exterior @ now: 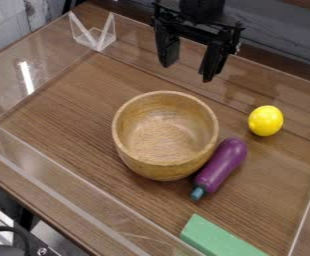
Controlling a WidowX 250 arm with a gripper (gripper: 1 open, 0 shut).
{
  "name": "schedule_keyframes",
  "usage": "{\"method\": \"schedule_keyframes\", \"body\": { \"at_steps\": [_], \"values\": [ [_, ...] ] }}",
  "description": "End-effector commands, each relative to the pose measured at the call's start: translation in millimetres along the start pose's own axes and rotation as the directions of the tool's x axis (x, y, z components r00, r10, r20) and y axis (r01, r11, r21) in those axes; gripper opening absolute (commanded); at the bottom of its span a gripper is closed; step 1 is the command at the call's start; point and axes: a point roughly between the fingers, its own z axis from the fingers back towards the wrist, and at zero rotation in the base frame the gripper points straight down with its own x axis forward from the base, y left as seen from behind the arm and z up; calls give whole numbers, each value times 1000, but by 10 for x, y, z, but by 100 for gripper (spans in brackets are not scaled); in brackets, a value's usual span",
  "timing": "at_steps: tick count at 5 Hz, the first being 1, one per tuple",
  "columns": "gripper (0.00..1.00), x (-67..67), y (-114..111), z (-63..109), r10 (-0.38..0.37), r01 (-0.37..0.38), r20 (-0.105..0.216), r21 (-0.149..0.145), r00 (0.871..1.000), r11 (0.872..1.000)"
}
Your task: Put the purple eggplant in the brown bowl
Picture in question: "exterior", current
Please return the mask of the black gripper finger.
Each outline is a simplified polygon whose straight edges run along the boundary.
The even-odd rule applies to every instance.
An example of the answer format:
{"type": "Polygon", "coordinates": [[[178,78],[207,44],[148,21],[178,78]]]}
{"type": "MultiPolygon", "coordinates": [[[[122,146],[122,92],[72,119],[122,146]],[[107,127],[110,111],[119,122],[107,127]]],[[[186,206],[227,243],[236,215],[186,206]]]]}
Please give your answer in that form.
{"type": "Polygon", "coordinates": [[[207,44],[206,53],[199,67],[199,74],[203,82],[212,80],[214,76],[222,72],[228,57],[228,44],[223,41],[211,41],[207,44]]]}
{"type": "Polygon", "coordinates": [[[179,59],[180,40],[175,31],[159,20],[155,21],[155,43],[158,59],[168,68],[179,59]]]}

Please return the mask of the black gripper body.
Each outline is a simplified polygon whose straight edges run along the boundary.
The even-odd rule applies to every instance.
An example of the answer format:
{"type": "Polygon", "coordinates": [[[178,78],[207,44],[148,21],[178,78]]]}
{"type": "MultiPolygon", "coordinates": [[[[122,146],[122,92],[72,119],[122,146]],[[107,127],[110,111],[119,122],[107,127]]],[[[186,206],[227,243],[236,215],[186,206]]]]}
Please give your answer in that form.
{"type": "Polygon", "coordinates": [[[226,0],[154,0],[154,18],[182,37],[206,44],[220,40],[228,44],[235,55],[240,47],[244,25],[224,11],[226,0]]]}

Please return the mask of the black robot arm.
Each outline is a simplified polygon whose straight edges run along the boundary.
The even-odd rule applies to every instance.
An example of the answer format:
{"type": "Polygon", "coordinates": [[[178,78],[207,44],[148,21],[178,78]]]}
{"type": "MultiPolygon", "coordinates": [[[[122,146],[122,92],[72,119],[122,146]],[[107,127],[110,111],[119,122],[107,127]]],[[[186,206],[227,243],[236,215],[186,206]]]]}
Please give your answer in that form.
{"type": "Polygon", "coordinates": [[[244,26],[224,14],[226,0],[154,0],[151,26],[158,59],[164,68],[179,60],[180,39],[206,46],[198,73],[210,82],[240,48],[244,26]]]}

